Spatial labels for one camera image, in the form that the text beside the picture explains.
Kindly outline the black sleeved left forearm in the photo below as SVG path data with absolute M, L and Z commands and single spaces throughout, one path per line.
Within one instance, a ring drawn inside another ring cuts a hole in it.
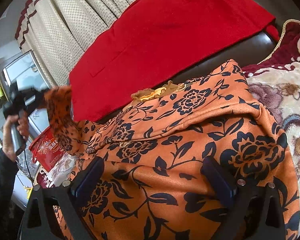
M 0 149 L 0 232 L 4 230 L 3 216 L 8 210 L 13 188 L 15 176 L 18 172 L 17 163 L 9 159 Z

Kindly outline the person's left hand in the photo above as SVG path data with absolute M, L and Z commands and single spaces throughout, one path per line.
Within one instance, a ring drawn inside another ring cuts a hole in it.
M 3 126 L 2 150 L 11 161 L 16 161 L 17 159 L 11 135 L 11 127 L 14 124 L 17 124 L 17 131 L 23 139 L 27 141 L 30 133 L 29 121 L 25 111 L 23 111 L 22 117 L 19 117 L 18 115 L 9 115 Z

